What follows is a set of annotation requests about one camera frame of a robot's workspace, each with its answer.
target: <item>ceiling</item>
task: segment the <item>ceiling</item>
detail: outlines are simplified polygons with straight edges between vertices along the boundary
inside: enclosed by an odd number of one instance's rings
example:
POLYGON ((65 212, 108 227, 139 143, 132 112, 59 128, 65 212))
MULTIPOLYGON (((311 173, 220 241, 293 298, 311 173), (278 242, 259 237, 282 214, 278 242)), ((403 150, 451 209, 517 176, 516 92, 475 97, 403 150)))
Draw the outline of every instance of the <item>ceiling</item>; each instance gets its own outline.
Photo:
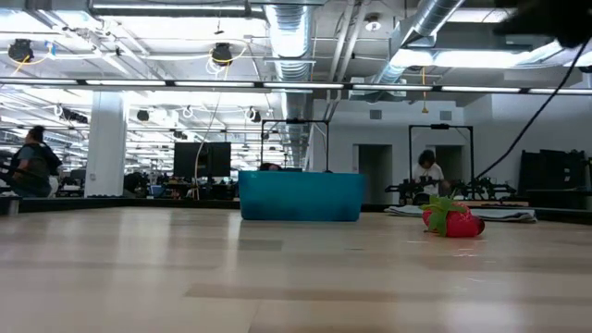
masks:
MULTIPOLYGON (((346 1, 329 1, 314 10, 313 51, 310 55, 314 61, 313 81, 328 80, 338 44, 338 26, 346 5, 346 1)), ((389 60, 389 38, 395 24, 411 17, 416 6, 417 1, 369 2, 367 13, 378 13, 381 28, 377 31, 360 30, 353 48, 354 56, 345 71, 345 80, 356 77, 367 79, 377 74, 389 60)), ((353 18, 357 10, 358 7, 353 11, 353 18)), ((470 22, 485 27, 500 21, 510 12, 510 9, 493 8, 492 1, 467 1, 445 25, 448 28, 443 28, 441 39, 454 39, 456 32, 446 32, 454 24, 470 22)), ((350 24, 351 30, 354 24, 355 19, 350 24)), ((0 8, 0 77, 275 80, 276 59, 268 36, 267 23, 255 18, 93 17, 78 10, 46 13, 14 7, 0 8), (15 39, 32 40, 33 63, 40 63, 19 67, 19 63, 10 59, 6 50, 15 39), (213 71, 216 68, 208 66, 211 61, 209 52, 216 43, 229 43, 233 56, 236 56, 228 70, 218 73, 213 71)), ((546 44, 540 39, 530 39, 528 42, 535 51, 546 44)), ((531 69, 427 66, 423 70, 408 68, 402 78, 415 84, 528 84, 532 87, 548 87, 555 84, 562 66, 573 53, 560 48, 547 51, 543 55, 544 61, 539 61, 531 69)), ((269 119, 282 119, 285 115, 281 92, 138 91, 126 94, 131 105, 129 127, 133 129, 129 132, 127 143, 128 170, 147 167, 170 169, 173 158, 170 147, 172 142, 178 140, 170 129, 182 131, 188 135, 187 140, 198 142, 204 139, 210 122, 214 130, 205 139, 234 142, 233 166, 254 168, 260 164, 260 134, 257 131, 261 127, 247 119, 245 112, 254 109, 263 118, 269 119), (212 118, 216 105, 216 116, 212 118), (139 110, 149 111, 151 120, 138 120, 136 114, 139 110), (221 133, 222 129, 227 130, 227 133, 221 133)), ((68 167, 82 167, 87 154, 88 130, 66 129, 71 124, 56 116, 56 105, 69 108, 92 121, 92 96, 93 92, 88 90, 16 90, 9 86, 2 87, 0 126, 3 127, 3 141, 0 145, 7 150, 18 148, 25 130, 10 127, 61 127, 63 129, 51 130, 51 144, 66 157, 68 167)), ((477 97, 478 94, 461 93, 432 93, 424 97, 421 92, 409 92, 401 99, 410 104, 424 98, 451 101, 462 107, 477 97)), ((339 110, 348 109, 343 104, 352 102, 344 100, 341 103, 339 110)), ((336 114, 336 119, 341 123, 356 123, 359 120, 352 113, 344 112, 343 115, 339 119, 339 112, 336 114)), ((290 160, 287 131, 282 126, 277 126, 275 130, 278 133, 272 133, 265 144, 269 151, 269 154, 265 154, 265 160, 284 163, 287 158, 289 165, 299 163, 290 160)))

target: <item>pillar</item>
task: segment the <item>pillar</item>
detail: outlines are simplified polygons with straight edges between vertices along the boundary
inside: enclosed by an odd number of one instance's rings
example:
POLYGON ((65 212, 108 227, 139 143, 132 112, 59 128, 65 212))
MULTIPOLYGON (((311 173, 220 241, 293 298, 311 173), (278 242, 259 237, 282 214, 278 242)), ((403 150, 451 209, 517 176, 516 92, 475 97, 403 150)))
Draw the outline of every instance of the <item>pillar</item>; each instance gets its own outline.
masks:
POLYGON ((84 196, 123 193, 129 107, 123 92, 95 92, 84 196))

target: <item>teal plastic tub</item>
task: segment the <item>teal plastic tub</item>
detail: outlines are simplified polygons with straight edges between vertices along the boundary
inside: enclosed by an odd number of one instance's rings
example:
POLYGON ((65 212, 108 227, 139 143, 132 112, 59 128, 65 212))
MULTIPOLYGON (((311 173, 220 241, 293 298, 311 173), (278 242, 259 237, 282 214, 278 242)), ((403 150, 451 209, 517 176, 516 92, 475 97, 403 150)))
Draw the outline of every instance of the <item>teal plastic tub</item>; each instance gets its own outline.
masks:
POLYGON ((357 221, 364 176, 241 171, 240 213, 246 220, 357 221))

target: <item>red strawberry toy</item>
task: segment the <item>red strawberry toy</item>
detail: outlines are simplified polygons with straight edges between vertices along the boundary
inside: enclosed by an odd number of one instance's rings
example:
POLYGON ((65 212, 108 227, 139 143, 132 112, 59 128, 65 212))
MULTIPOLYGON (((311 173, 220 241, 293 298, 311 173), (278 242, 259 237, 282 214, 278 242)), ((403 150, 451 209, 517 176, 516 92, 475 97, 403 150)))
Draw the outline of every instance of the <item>red strawberry toy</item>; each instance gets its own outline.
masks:
POLYGON ((485 229, 485 223, 473 216, 469 207, 449 198, 431 196, 429 204, 421 206, 427 229, 446 237, 475 237, 485 229))

